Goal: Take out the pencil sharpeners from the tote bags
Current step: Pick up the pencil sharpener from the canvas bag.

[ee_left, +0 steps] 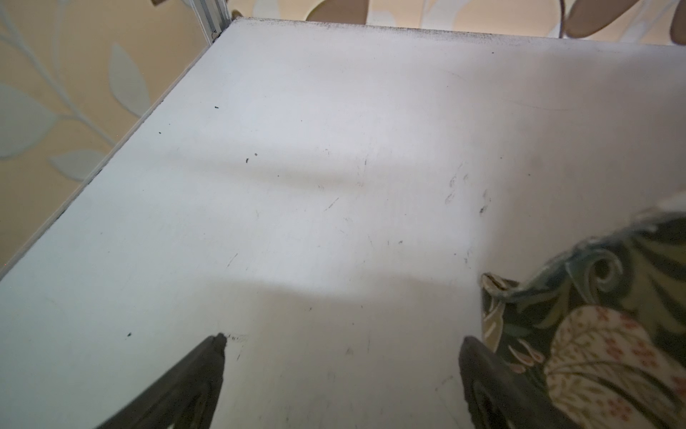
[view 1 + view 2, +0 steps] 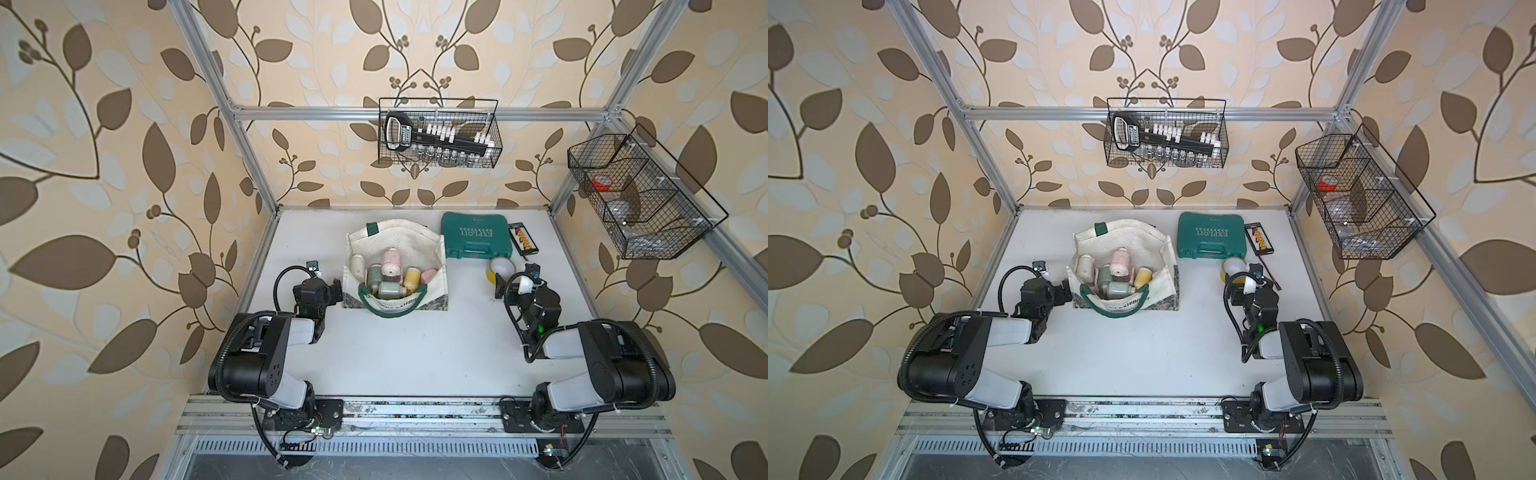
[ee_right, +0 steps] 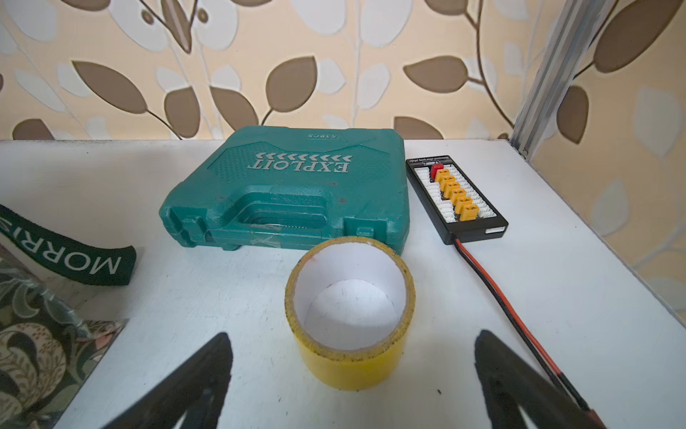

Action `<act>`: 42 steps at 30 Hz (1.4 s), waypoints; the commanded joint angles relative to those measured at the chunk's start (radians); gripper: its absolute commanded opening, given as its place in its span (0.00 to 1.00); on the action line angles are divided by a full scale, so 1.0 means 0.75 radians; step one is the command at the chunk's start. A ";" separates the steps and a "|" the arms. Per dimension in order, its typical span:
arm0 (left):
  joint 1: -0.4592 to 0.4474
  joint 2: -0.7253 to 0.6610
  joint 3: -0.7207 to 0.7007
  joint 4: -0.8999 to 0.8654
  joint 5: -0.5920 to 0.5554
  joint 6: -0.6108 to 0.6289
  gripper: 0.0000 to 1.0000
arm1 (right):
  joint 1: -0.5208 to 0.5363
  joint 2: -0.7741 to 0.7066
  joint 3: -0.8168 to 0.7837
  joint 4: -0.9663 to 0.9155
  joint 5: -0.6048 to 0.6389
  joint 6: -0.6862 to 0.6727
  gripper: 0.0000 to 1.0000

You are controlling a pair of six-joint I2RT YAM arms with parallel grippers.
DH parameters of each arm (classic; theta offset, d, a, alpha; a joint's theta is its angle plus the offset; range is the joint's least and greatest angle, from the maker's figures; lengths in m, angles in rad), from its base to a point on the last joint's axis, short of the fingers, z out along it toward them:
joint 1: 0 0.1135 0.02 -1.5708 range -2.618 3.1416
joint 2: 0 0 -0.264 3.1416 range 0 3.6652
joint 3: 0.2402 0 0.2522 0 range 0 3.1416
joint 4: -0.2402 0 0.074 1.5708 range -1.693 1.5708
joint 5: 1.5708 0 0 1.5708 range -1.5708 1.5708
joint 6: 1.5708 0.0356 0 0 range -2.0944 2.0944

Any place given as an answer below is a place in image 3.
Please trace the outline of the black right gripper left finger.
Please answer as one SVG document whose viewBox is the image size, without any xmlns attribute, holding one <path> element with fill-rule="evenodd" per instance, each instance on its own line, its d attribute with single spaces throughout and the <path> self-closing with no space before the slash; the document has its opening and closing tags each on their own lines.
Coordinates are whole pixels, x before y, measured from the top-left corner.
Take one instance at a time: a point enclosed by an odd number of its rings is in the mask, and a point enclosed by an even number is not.
<svg viewBox="0 0 686 429">
<path fill-rule="evenodd" d="M 106 427 L 216 428 L 232 364 L 230 338 L 220 332 Z"/>
</svg>

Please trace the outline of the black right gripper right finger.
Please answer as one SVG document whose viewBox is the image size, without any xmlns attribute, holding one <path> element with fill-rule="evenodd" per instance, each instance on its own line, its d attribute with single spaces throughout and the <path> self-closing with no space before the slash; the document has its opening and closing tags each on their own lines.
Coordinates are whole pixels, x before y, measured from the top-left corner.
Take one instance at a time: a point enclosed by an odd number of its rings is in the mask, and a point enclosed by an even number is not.
<svg viewBox="0 0 686 429">
<path fill-rule="evenodd" d="M 474 344 L 475 368 L 493 428 L 525 428 L 523 415 L 539 428 L 600 428 L 509 346 L 488 330 Z"/>
</svg>

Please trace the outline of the cream floral tote bag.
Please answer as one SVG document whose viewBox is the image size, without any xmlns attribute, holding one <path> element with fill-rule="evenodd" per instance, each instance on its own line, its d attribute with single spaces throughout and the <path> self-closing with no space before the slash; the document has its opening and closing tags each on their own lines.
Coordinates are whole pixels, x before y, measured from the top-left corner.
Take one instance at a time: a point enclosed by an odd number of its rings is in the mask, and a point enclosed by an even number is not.
<svg viewBox="0 0 686 429">
<path fill-rule="evenodd" d="M 133 247 L 96 248 L 1 208 L 1 232 L 66 280 L 130 283 Z M 52 428 L 126 323 L 87 320 L 7 250 L 1 251 L 1 426 Z"/>
</svg>

